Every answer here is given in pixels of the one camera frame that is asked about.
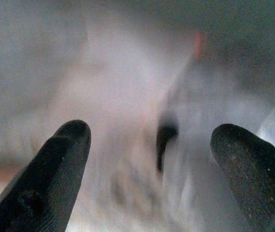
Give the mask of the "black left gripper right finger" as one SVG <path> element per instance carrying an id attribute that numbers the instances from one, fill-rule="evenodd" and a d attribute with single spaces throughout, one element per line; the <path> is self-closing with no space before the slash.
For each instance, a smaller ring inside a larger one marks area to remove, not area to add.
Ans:
<path id="1" fill-rule="evenodd" d="M 275 232 L 275 147 L 233 124 L 211 135 L 212 154 L 255 232 Z"/>

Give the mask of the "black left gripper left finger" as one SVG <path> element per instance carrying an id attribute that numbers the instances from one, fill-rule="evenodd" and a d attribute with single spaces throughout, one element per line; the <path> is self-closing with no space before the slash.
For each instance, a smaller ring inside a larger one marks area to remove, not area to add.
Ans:
<path id="1" fill-rule="evenodd" d="M 91 147 L 82 120 L 63 124 L 0 194 L 0 232 L 63 232 Z"/>

